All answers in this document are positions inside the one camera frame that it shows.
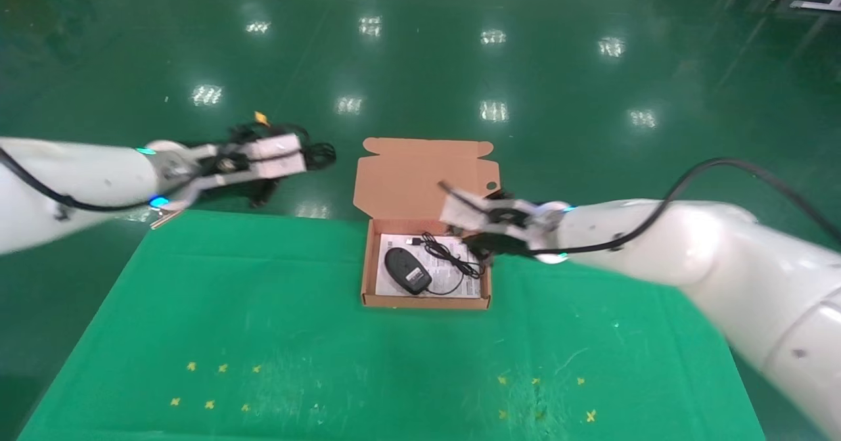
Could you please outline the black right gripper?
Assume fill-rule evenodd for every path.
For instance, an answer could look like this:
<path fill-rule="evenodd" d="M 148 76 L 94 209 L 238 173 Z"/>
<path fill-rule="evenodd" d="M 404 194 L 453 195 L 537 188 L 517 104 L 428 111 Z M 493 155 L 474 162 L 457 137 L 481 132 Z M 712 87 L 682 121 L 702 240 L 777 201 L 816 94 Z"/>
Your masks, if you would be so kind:
<path fill-rule="evenodd" d="M 446 181 L 438 181 L 438 187 L 449 196 L 459 195 L 459 189 Z M 484 197 L 470 195 L 468 202 L 476 225 L 463 235 L 463 244 L 481 265 L 491 266 L 496 255 L 532 258 L 528 231 L 537 213 L 534 202 L 505 190 Z"/>

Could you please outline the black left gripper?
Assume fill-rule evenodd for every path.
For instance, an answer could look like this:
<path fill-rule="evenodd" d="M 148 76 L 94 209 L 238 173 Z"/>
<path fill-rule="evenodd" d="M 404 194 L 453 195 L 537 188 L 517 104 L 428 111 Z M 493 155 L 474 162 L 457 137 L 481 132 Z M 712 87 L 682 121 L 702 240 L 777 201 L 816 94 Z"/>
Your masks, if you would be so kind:
<path fill-rule="evenodd" d="M 226 158 L 223 159 L 216 168 L 213 174 L 233 174 L 233 172 L 246 171 L 250 163 L 246 158 Z M 235 183 L 223 187 L 214 187 L 201 192 L 199 200 L 202 202 L 216 202 L 223 198 L 247 198 L 249 207 L 263 208 L 270 200 L 277 187 L 280 185 L 282 177 L 273 179 L 259 179 L 256 181 L 243 181 L 243 183 Z"/>

